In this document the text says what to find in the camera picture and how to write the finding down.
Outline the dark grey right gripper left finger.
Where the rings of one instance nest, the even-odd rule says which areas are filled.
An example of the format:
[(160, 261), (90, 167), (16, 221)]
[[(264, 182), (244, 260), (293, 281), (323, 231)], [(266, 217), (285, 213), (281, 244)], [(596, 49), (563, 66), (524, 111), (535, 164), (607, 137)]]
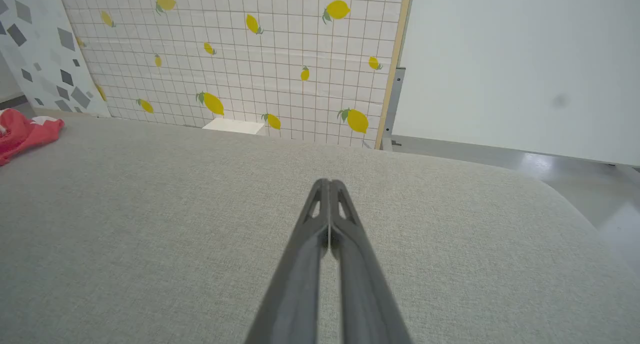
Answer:
[(316, 344), (320, 264), (327, 252), (330, 181), (313, 183), (246, 336), (247, 344)]

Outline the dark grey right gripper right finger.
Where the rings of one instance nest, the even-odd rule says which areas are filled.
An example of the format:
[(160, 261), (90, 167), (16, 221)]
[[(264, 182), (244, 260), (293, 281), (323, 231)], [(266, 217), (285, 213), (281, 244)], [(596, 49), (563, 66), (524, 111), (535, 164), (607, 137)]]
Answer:
[(330, 182), (330, 250), (339, 266), (342, 342), (411, 344), (409, 330), (343, 182)]

